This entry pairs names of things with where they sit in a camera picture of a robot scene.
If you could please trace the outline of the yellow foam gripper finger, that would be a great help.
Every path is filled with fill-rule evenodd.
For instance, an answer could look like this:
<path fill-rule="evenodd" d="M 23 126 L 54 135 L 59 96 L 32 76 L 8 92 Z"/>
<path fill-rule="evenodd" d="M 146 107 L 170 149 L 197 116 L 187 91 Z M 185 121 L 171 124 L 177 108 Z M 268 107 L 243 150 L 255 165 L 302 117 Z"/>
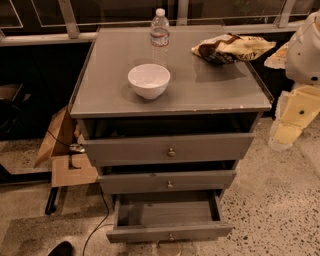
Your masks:
<path fill-rule="evenodd" d="M 289 149 L 320 113 L 320 86 L 296 84 L 278 99 L 268 145 L 275 151 Z"/>

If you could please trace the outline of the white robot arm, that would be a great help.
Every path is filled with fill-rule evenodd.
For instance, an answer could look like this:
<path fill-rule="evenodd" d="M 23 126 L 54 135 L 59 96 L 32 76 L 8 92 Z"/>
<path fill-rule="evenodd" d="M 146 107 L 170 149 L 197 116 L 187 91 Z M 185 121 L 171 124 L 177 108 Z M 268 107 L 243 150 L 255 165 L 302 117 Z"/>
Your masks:
<path fill-rule="evenodd" d="M 264 65 L 284 69 L 294 81 L 290 92 L 277 100 L 268 145 L 289 149 L 320 113 L 320 10 L 310 14 L 291 39 L 267 58 Z"/>

